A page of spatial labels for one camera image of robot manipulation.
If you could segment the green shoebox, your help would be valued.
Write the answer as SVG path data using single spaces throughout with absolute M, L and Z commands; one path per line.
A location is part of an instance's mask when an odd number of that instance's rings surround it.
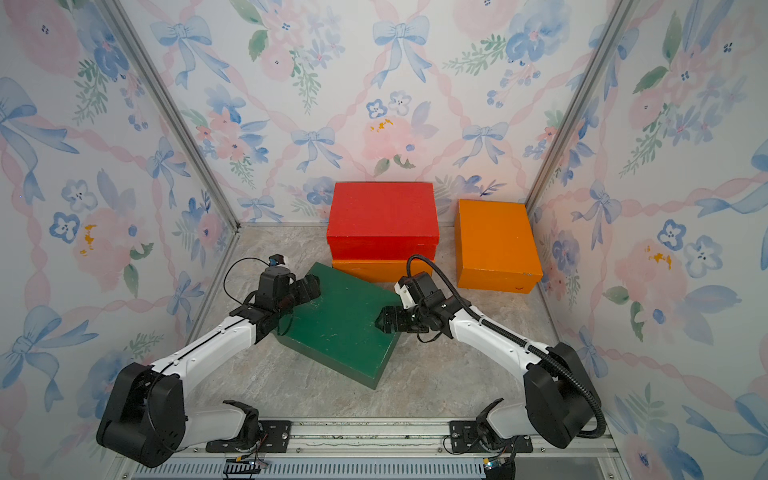
M 397 345 L 397 334 L 375 326 L 399 297 L 330 266 L 314 264 L 321 295 L 281 320 L 277 341 L 370 389 L 376 389 Z

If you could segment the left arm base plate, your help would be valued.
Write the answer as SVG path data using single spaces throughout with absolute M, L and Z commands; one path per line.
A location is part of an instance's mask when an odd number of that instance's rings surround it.
M 247 422 L 233 439 L 215 440 L 206 444 L 207 453 L 286 453 L 291 435 L 289 420 L 259 420 Z

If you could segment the red shoebox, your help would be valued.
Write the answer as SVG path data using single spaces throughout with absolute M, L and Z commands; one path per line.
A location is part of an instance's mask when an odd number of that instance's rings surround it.
M 434 258 L 440 231 L 433 185 L 336 184 L 326 239 L 335 260 Z

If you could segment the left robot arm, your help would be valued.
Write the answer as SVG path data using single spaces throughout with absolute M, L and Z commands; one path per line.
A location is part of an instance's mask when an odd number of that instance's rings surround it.
M 276 330 L 300 305 L 321 295 L 313 274 L 297 277 L 282 264 L 267 267 L 252 291 L 208 333 L 151 365 L 133 362 L 117 375 L 96 432 L 99 446 L 154 468 L 189 447 L 223 442 L 251 453 L 265 434 L 257 408 L 227 400 L 190 409 L 200 383 L 239 352 Z

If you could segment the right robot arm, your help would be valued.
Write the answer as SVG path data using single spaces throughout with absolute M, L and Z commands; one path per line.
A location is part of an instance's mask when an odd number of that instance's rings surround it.
M 497 399 L 476 417 L 476 435 L 486 449 L 499 451 L 513 438 L 533 434 L 564 449 L 575 438 L 596 439 L 606 433 L 602 402 L 568 344 L 532 341 L 492 320 L 455 287 L 445 295 L 425 273 L 402 277 L 394 290 L 401 305 L 384 307 L 376 328 L 416 335 L 434 331 L 473 347 L 522 385 L 522 404 Z

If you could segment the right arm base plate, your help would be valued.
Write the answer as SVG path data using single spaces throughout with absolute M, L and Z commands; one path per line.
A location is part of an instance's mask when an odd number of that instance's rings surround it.
M 533 452 L 531 438 L 516 435 L 502 439 L 485 423 L 475 420 L 453 420 L 448 423 L 449 433 L 444 438 L 450 446 L 443 449 L 451 454 L 483 453 L 491 456 L 503 454 L 528 454 Z

